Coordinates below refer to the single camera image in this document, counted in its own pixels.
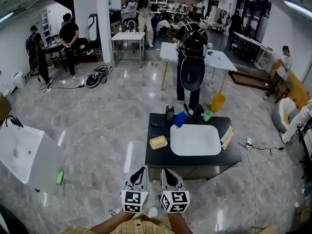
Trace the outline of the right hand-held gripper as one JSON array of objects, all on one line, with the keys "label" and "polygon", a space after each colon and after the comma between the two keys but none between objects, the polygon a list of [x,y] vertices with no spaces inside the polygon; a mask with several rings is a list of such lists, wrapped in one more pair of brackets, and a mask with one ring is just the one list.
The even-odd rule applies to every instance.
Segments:
[{"label": "right hand-held gripper", "polygon": [[160,203],[166,213],[184,213],[190,205],[190,194],[183,186],[183,179],[173,170],[165,168],[161,171],[161,186]]}]

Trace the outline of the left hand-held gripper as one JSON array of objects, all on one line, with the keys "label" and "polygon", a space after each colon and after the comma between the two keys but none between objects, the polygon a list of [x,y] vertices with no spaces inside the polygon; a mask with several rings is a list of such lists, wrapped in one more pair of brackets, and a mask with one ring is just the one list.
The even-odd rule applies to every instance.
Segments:
[{"label": "left hand-held gripper", "polygon": [[126,175],[124,189],[120,192],[124,212],[142,213],[149,197],[147,177],[145,167],[136,168]]}]

